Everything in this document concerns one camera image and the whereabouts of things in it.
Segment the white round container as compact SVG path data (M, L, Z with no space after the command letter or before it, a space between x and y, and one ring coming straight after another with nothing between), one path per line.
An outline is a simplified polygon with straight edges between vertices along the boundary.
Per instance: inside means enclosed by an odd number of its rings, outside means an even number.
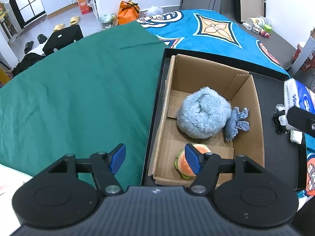
M272 21L266 17L263 16L257 16L257 17L251 17L251 18L247 18L245 20L246 23L248 23L249 25L253 25L256 24L260 27L264 27L264 25L270 25L272 26Z

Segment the green cloth sheet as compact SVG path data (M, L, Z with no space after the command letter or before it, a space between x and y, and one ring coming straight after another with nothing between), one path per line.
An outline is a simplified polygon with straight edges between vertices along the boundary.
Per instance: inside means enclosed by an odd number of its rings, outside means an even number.
M137 22L84 37L1 88L1 164L35 176L62 156L127 155L123 188L142 179L164 42Z

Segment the orange cardboard box on floor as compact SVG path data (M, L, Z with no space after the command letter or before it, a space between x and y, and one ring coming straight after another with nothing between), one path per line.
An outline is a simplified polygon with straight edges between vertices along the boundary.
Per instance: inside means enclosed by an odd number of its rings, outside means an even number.
M82 15L88 14L92 11L89 5L90 0L77 0Z

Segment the blue tissue pack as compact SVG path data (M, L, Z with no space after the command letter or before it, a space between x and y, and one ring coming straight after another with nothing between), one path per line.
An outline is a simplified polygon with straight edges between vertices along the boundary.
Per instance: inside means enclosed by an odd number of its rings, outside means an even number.
M309 90L305 85L294 78L290 78L284 82L283 89L285 115L288 113L288 109L293 106L314 113L314 92ZM286 122L287 129L296 130L292 126L287 125L287 123L288 121Z

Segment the grey fluffy plush toy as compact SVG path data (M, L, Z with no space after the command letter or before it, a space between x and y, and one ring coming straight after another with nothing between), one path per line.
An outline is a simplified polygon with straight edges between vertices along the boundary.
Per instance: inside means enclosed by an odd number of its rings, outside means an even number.
M187 96L176 112L178 128L191 138L213 137L231 117L227 100L209 87Z

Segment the blue denim fabric piece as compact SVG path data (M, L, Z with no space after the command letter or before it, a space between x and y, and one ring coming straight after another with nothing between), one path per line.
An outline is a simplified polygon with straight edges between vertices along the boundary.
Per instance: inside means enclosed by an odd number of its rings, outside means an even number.
M239 131L247 132L250 129L249 122L246 121L248 117L249 109L243 108L240 111L239 107L234 107L231 112L231 117L227 120L224 127L225 141L231 142L237 136Z

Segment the white plastic bag on floor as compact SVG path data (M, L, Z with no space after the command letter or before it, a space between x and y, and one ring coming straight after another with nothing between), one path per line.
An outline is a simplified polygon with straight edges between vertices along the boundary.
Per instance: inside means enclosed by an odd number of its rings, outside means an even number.
M145 13L147 17L152 17L160 14L163 14L163 9L160 6L152 6Z

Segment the blue patterned blanket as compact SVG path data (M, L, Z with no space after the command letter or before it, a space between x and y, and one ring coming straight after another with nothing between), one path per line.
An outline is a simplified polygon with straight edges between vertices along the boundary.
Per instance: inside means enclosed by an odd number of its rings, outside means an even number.
M216 62L229 59L234 68L249 72L255 79L268 77L284 83L288 78L288 73L259 40L215 11L175 11L142 17L138 22L166 44L163 58L166 50L171 50ZM158 102L158 89L161 81L165 79L164 74L158 80L154 114ZM148 167L152 155L151 142L152 140L148 143Z

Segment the yellow slipper left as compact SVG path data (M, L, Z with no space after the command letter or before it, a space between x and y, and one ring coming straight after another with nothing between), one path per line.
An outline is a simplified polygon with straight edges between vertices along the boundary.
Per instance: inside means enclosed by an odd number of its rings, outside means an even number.
M61 24L58 24L58 25L55 25L54 29L53 29L53 32L57 32L57 31L60 31L64 28L65 24L64 23L61 23Z

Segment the brown cardboard box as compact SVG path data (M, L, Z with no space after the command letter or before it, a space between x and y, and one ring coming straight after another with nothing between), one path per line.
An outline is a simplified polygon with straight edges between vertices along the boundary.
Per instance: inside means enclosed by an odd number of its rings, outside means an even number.
M158 185L190 186L186 144L223 159L246 155L265 164L260 105L253 76L222 63L177 54L170 59L148 175Z

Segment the black framed glass door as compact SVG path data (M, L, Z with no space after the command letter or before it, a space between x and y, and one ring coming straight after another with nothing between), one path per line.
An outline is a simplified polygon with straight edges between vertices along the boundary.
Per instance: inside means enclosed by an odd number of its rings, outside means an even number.
M45 14L41 0L10 0L10 5L21 28Z

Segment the yellow slipper right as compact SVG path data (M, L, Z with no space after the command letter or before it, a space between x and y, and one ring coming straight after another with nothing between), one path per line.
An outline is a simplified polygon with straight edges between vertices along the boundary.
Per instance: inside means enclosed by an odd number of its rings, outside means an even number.
M74 25L77 25L80 21L80 17L79 16L74 16L74 17L71 17L70 19L70 26L74 26Z

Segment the grey mattress pad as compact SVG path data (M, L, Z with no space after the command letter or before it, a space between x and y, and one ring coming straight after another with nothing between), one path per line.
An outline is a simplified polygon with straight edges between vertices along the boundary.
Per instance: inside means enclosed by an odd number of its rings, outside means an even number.
M275 32L271 34L270 38L266 38L249 31L241 23L237 24L251 36L254 36L260 40L266 49L279 61L281 66L287 71L290 71L290 68L293 64L293 55L296 52L296 49L291 44L289 44L285 39Z

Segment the green lidded jar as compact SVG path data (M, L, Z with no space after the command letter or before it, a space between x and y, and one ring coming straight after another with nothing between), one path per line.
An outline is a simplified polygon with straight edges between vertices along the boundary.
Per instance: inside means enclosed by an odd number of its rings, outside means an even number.
M268 24L264 24L263 25L263 30L270 34L271 31L272 31L272 27L270 25L268 25Z

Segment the black shallow tray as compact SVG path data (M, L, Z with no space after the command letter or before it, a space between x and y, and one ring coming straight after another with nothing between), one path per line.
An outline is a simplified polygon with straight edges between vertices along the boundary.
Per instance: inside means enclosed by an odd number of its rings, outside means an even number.
M305 188L306 149L278 135L273 122L275 106L284 101L282 82L255 79L229 59L216 62L171 50L162 67L166 79L158 89L148 167L155 184L192 184L195 174L184 156L192 143L224 159L244 154L294 189Z

